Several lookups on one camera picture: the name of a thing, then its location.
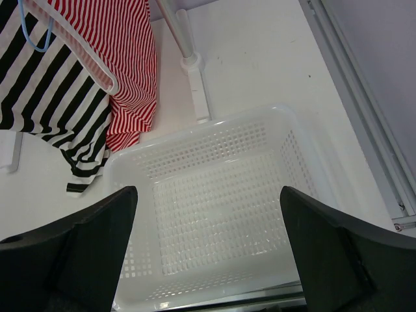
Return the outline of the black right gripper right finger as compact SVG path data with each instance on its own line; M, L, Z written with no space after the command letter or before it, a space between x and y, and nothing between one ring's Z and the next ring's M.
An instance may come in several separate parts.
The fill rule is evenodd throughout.
M415 238L292 187L279 200L308 311L415 310Z

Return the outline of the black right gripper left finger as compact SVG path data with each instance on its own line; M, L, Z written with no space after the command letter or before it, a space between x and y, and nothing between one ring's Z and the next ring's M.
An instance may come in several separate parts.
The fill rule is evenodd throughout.
M52 223L1 241L2 311L110 311L138 192L124 187Z

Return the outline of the black white striped tank top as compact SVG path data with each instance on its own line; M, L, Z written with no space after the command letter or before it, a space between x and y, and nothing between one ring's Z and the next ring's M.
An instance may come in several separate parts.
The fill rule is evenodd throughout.
M39 21L27 9L28 28ZM17 1L1 2L1 129L29 133L60 150L70 167L66 193L79 197L110 156L109 95L53 33L45 53L21 31Z

